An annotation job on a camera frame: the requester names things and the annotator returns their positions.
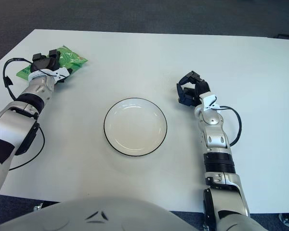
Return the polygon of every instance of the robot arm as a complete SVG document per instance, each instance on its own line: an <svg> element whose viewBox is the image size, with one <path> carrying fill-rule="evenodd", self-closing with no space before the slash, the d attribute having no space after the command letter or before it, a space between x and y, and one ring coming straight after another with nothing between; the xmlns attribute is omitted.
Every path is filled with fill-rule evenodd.
<svg viewBox="0 0 289 231"><path fill-rule="evenodd" d="M38 117L51 98L56 82L62 82L71 70L59 68L60 52L49 58L33 56L29 86L0 112L0 189L14 155L25 153L39 129Z"/></svg>
<svg viewBox="0 0 289 231"><path fill-rule="evenodd" d="M195 84L195 89L182 89L181 85L187 82ZM236 174L232 159L230 147L237 142L241 130L239 130L236 140L230 144L223 130L223 117L218 113L218 110L231 108L220 107L207 82L193 71L180 80L177 90L179 102L195 106L195 117L198 119L200 142L206 167L205 180L209 186L203 193L207 230L265 230L250 219L240 176Z"/></svg>

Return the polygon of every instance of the black cable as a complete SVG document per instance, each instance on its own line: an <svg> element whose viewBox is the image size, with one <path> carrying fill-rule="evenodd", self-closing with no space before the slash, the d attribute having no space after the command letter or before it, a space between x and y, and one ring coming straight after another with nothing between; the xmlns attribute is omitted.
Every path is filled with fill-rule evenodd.
<svg viewBox="0 0 289 231"><path fill-rule="evenodd" d="M53 75L50 75L50 74L47 74L46 72L43 72L42 70L38 69L38 67L33 63L33 62L30 62L29 60L27 59L24 59L24 58L12 58L12 59L9 59L8 61L5 62L4 66L3 66L3 82L4 82L4 86L8 89L8 92L11 96L11 98L15 101L16 100L16 97L14 96L14 94L12 93L9 85L13 85L11 79L8 77L8 76L5 76L5 69L6 67L11 63L11 62L14 62L14 61L22 61L22 62L27 62L27 63L30 63L31 65L33 65L38 71L42 72L43 74L46 74L48 76L52 76L52 77L56 77L56 76L53 76Z"/></svg>
<svg viewBox="0 0 289 231"><path fill-rule="evenodd" d="M29 162L31 162L32 160L34 160L36 157L38 157L38 155L42 152L42 150L43 150L43 148L44 148L44 145L45 145L45 136L44 136L44 133L43 133L42 129L41 129L40 127L39 127L39 129L40 129L40 131L41 131L41 133L42 133L42 136L43 136L43 145L42 145L40 151L38 152L38 154L36 154L32 159L30 159L29 161L25 162L25 163L22 164L22 165L19 165L19 166L10 168L9 171L12 171L12 170L14 170L14 169L17 169L17 168L19 168L19 167L22 167L22 166L28 164Z"/></svg>
<svg viewBox="0 0 289 231"><path fill-rule="evenodd" d="M230 143L230 146L233 146L240 139L241 132L242 132L242 120L241 120L241 117L240 117L239 113L235 109L233 109L232 107L228 107L228 106L220 106L220 107L221 107L221 109L215 109L215 108L212 108L212 109L213 110L232 110L237 116L237 120L239 122L239 131L237 132L237 136L236 136L235 140Z"/></svg>

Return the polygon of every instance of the white table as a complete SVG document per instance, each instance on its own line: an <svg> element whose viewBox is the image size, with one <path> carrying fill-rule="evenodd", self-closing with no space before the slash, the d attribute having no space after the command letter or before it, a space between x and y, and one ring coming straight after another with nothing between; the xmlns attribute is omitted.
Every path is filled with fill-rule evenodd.
<svg viewBox="0 0 289 231"><path fill-rule="evenodd" d="M2 81L4 62L62 45L89 61L56 86L39 118L46 135L42 154L10 172L0 194L50 201L118 195L202 212L206 185L199 131L193 108L178 104L175 87L194 70L220 105L242 117L242 136L232 151L251 213L289 212L289 40L34 30L0 60L0 110L11 101ZM27 86L15 76L25 66L7 69L15 95ZM147 156L123 156L104 136L108 109L129 97L154 102L168 122L165 141ZM231 112L222 115L231 141L237 119ZM38 133L12 166L40 147Z"/></svg>

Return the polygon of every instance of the green snack bag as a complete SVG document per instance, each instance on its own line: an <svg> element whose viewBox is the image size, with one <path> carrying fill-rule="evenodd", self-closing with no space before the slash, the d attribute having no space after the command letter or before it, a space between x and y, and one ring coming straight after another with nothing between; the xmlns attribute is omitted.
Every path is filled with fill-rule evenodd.
<svg viewBox="0 0 289 231"><path fill-rule="evenodd" d="M72 52L69 48L66 46L62 46L57 49L60 54L60 67L65 67L66 69L72 68L73 72L72 74L77 71L81 66L87 62L88 60L85 58L80 57L75 52ZM20 78L23 78L25 80L28 80L28 76L30 74L30 65L26 68L19 71L16 75Z"/></svg>

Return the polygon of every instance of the gray carpet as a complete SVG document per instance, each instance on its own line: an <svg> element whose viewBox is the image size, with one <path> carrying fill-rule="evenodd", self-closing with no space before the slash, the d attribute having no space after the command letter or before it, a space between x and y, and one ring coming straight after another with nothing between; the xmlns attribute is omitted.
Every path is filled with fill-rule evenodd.
<svg viewBox="0 0 289 231"><path fill-rule="evenodd" d="M35 28L273 37L289 34L289 0L0 0L0 59ZM37 204L0 196L0 224ZM201 229L203 214L174 214ZM276 214L252 218L289 231Z"/></svg>

